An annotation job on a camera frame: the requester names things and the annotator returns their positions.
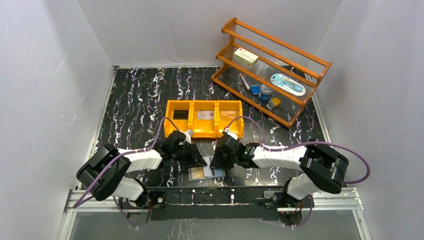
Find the blue object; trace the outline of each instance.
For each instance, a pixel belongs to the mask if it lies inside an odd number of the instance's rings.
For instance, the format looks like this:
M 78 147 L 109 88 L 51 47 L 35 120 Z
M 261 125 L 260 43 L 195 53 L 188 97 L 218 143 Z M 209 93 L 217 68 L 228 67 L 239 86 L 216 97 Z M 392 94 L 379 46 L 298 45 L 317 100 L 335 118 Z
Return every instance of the blue object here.
M 258 95 L 260 92 L 260 88 L 259 85 L 251 85 L 250 86 L 250 92 L 252 93 L 252 95 Z
M 286 76 L 282 75 L 282 77 L 280 77 L 280 73 L 276 73 L 274 75 L 271 76 L 271 83 L 274 84 L 275 86 L 281 88 L 284 85 L 287 86 L 288 88 L 290 88 L 291 90 L 301 93 L 304 90 L 304 87 L 294 83 L 292 81 L 287 81 L 286 80 Z
M 260 86 L 259 100 L 263 102 L 268 102 L 271 99 L 271 95 L 273 94 L 273 89 L 269 88 L 265 84 Z

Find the green and white box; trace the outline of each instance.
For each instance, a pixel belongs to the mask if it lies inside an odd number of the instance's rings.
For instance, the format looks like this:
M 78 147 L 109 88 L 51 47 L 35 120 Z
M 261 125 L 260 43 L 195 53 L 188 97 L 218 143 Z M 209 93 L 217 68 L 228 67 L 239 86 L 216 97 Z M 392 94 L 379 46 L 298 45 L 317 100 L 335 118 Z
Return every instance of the green and white box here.
M 241 47 L 234 52 L 233 58 L 249 67 L 253 67 L 258 61 L 258 56 Z

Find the marker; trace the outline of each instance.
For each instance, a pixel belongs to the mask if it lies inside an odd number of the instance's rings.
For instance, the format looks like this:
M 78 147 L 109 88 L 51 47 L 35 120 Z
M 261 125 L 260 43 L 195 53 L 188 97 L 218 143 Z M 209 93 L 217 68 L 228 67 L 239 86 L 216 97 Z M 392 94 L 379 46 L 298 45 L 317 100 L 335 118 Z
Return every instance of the marker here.
M 247 90 L 250 90 L 251 87 L 249 86 L 248 82 L 246 81 L 245 77 L 243 76 L 241 72 L 240 72 L 240 77 L 241 77 L 241 80 L 243 80 L 244 85 L 246 85 Z

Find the white wall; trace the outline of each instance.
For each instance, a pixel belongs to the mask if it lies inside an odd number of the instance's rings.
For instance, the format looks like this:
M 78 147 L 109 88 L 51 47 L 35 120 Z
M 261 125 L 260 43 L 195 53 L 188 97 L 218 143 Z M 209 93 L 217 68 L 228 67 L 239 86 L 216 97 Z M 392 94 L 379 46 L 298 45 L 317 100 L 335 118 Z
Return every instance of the white wall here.
M 113 65 L 220 65 L 232 17 L 314 53 L 342 0 L 78 0 Z
M 76 0 L 0 0 L 0 239 L 57 238 L 112 76 Z
M 422 239 L 424 2 L 345 0 L 316 55 L 333 65 L 318 100 L 335 143 L 361 152 L 359 196 L 373 239 Z M 350 179 L 365 168 L 351 160 Z

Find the jar lid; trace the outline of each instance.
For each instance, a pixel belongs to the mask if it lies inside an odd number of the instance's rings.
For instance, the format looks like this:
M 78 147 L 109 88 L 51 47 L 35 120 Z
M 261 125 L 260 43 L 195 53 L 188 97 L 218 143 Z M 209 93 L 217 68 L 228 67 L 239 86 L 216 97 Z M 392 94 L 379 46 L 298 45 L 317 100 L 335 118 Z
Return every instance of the jar lid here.
M 265 85 L 265 84 L 262 84 L 262 86 L 260 86 L 260 92 L 262 93 L 262 94 L 266 94 L 266 95 L 270 95 L 270 94 L 272 94 L 273 93 L 273 89 L 272 88 L 270 88 L 270 87 L 268 87 L 267 85 Z

